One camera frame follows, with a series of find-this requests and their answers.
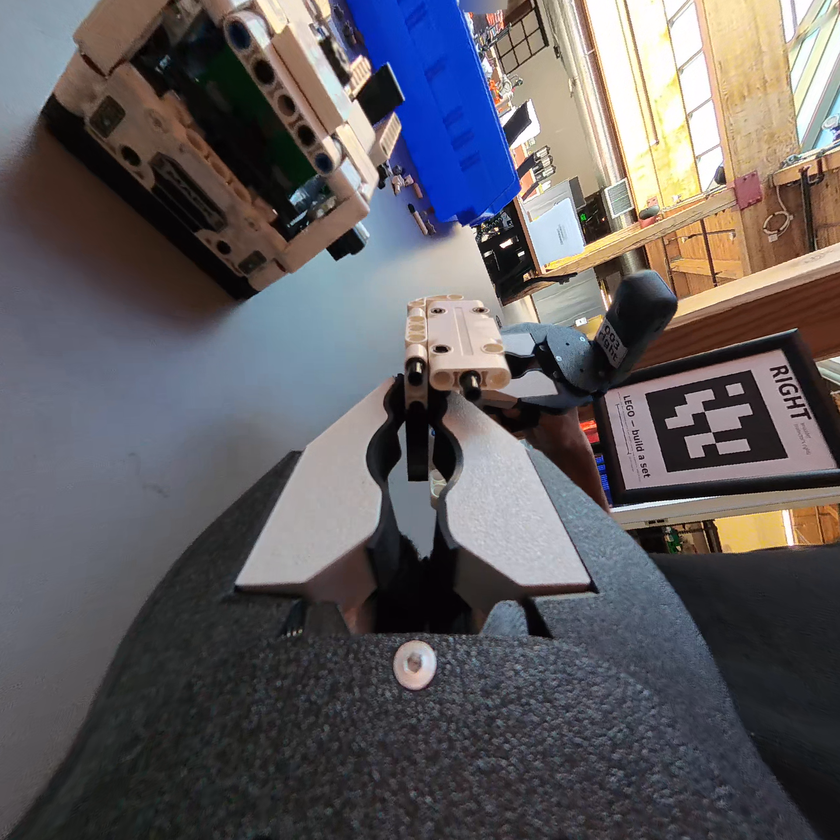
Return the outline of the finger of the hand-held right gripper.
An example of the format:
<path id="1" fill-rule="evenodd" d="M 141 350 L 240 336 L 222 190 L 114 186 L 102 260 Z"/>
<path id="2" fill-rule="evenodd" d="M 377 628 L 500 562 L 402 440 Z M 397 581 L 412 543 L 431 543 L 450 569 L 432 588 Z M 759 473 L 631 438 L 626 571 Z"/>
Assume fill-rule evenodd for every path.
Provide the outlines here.
<path id="1" fill-rule="evenodd" d="M 545 413 L 561 413 L 561 394 L 550 377 L 519 377 L 495 390 L 486 389 L 480 409 L 486 413 L 533 407 Z"/>
<path id="2" fill-rule="evenodd" d="M 510 332 L 501 334 L 506 363 L 512 380 L 522 378 L 526 373 L 536 371 L 544 374 L 539 346 L 544 341 L 544 331 Z"/>

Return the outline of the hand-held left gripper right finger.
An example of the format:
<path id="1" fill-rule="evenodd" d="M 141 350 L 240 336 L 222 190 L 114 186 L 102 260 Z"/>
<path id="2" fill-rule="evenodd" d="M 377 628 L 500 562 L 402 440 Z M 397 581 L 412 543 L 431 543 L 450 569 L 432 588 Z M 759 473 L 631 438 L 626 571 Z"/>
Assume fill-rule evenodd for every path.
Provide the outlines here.
<path id="1" fill-rule="evenodd" d="M 427 559 L 433 634 L 549 634 L 541 597 L 591 594 L 590 573 L 529 450 L 463 396 L 437 401 L 444 480 Z"/>

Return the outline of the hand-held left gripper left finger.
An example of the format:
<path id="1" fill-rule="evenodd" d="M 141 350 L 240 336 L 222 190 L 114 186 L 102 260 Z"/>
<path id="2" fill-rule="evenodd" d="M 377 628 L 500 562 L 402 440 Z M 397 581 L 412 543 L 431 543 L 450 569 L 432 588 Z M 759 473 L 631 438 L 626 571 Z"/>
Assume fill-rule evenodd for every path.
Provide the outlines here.
<path id="1" fill-rule="evenodd" d="M 403 421 L 403 376 L 387 377 L 305 447 L 238 573 L 237 594 L 331 607 L 353 635 L 382 629 L 382 602 L 406 553 L 389 488 Z"/>

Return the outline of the white lego sub-assembly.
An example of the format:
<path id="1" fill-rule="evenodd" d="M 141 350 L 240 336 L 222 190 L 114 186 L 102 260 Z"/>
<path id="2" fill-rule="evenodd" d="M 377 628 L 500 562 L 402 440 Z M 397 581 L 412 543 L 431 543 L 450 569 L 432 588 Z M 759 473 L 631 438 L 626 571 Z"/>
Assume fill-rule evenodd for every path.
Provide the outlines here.
<path id="1" fill-rule="evenodd" d="M 518 443 L 495 418 L 514 404 L 508 353 L 488 307 L 458 295 L 410 301 L 404 338 L 407 477 L 437 487 L 432 505 L 443 522 L 450 496 L 482 503 L 501 483 L 487 472 L 469 478 L 468 459 L 492 468 Z"/>

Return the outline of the white and green lego truck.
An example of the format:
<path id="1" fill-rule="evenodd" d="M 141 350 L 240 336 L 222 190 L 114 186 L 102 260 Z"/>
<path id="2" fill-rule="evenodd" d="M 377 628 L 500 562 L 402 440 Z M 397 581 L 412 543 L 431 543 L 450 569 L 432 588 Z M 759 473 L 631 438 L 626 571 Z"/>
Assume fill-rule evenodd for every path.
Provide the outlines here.
<path id="1" fill-rule="evenodd" d="M 400 138 L 389 64 L 329 2 L 98 2 L 45 104 L 57 139 L 235 300 L 359 254 Z"/>

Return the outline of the person's right hand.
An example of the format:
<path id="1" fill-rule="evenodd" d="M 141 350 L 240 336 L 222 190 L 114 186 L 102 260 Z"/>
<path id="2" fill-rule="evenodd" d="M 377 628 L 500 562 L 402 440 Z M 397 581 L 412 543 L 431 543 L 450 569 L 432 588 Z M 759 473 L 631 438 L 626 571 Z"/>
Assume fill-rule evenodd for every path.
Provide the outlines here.
<path id="1" fill-rule="evenodd" d="M 519 437 L 548 457 L 601 509 L 610 512 L 595 456 L 581 428 L 577 407 L 562 414 L 542 413 L 538 424 L 520 433 Z"/>

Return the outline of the wooden beam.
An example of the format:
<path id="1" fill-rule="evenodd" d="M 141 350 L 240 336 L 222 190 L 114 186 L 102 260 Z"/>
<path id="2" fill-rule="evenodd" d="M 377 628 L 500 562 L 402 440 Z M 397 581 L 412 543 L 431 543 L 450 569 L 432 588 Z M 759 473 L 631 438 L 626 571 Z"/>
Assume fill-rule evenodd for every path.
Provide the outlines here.
<path id="1" fill-rule="evenodd" d="M 679 301 L 636 369 L 798 329 L 818 361 L 839 355 L 839 245 Z"/>

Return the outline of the blue plastic bin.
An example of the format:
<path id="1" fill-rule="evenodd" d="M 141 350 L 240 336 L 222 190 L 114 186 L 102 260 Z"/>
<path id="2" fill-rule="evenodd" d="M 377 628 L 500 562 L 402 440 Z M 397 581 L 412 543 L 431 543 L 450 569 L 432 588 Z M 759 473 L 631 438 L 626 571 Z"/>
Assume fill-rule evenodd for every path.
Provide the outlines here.
<path id="1" fill-rule="evenodd" d="M 519 179 L 464 14 L 456 1 L 349 1 L 375 67 L 389 64 L 419 181 L 444 222 L 496 215 Z"/>

